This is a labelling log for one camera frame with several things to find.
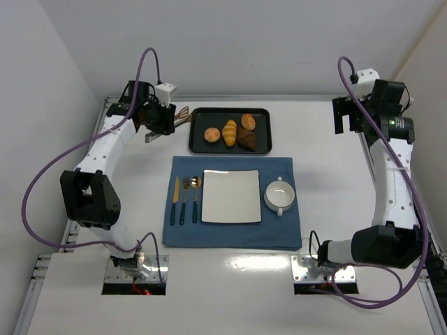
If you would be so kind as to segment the metal tongs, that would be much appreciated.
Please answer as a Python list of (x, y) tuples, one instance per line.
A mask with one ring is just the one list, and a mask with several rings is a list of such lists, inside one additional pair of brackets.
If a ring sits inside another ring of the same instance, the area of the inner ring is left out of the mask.
[[(190, 113), (189, 106), (183, 107), (175, 116), (174, 116), (174, 129), (182, 126), (185, 123), (191, 122), (192, 116)], [(155, 141), (159, 137), (161, 137), (162, 134), (158, 134), (155, 132), (150, 132), (145, 135), (145, 143), (149, 144), (150, 142)]]

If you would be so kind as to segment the round orange bun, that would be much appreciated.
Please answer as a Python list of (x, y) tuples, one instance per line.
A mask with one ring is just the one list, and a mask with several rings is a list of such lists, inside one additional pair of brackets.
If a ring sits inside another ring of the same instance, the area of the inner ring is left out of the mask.
[(215, 143), (221, 139), (221, 132), (218, 128), (208, 128), (204, 132), (204, 138), (207, 143)]

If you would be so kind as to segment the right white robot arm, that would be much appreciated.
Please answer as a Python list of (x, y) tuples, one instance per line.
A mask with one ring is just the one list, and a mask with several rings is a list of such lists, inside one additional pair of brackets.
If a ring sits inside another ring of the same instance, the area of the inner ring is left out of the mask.
[(372, 264), (404, 269), (422, 253), (423, 231), (406, 179), (411, 176), (415, 140), (413, 119), (403, 117), (403, 82), (352, 79), (356, 97), (332, 102), (335, 132), (343, 133), (343, 116), (349, 116), (351, 131), (362, 133), (367, 143), (375, 189), (372, 225), (351, 239), (325, 241), (318, 248), (317, 264), (335, 267), (343, 263)]

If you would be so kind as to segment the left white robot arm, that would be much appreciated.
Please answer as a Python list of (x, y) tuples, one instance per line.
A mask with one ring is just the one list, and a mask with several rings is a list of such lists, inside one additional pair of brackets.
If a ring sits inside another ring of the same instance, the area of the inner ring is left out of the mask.
[(111, 179), (131, 138), (141, 126), (153, 133), (174, 132), (177, 86), (130, 81), (120, 99), (107, 109), (100, 138), (73, 171), (65, 171), (60, 184), (67, 216), (94, 233), (110, 252), (113, 265), (133, 279), (149, 276), (145, 256), (120, 219), (121, 202)]

